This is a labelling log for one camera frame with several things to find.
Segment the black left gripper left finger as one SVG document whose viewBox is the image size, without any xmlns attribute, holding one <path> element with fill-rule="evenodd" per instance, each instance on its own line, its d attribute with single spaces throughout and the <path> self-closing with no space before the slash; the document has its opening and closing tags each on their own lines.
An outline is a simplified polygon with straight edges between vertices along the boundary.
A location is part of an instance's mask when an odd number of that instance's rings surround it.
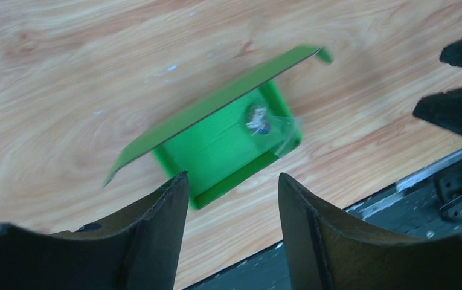
<svg viewBox="0 0 462 290">
<path fill-rule="evenodd" d="M 182 172 L 74 232 L 0 223 L 0 289 L 172 289 L 189 192 Z"/>
</svg>

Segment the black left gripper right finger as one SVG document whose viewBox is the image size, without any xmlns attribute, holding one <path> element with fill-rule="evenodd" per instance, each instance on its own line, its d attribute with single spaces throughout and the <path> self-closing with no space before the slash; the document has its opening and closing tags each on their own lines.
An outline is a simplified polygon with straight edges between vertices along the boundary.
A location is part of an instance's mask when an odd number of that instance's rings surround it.
<svg viewBox="0 0 462 290">
<path fill-rule="evenodd" d="M 440 239 L 377 227 L 278 178 L 293 289 L 462 289 L 462 234 Z"/>
</svg>

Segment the small white plastic clip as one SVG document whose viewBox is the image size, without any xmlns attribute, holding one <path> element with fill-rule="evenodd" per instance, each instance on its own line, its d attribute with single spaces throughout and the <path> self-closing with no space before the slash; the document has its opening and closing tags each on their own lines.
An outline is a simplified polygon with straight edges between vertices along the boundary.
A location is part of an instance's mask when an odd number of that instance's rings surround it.
<svg viewBox="0 0 462 290">
<path fill-rule="evenodd" d="M 249 106 L 245 126 L 257 149 L 282 157 L 300 142 L 300 119 L 274 115 L 267 106 Z"/>
</svg>

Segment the green paper box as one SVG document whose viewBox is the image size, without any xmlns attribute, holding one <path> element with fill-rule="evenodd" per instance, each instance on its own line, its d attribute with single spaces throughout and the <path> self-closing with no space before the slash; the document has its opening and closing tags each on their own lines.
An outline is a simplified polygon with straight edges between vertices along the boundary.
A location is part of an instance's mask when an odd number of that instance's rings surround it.
<svg viewBox="0 0 462 290">
<path fill-rule="evenodd" d="M 167 176 L 187 172 L 193 209 L 212 203 L 281 158 L 257 149 L 245 126 L 247 110 L 260 104 L 274 115 L 296 117 L 275 79 L 311 57 L 326 64 L 333 61 L 324 47 L 299 45 L 253 66 L 146 130 L 121 151 L 105 183 L 124 166 L 151 153 Z"/>
</svg>

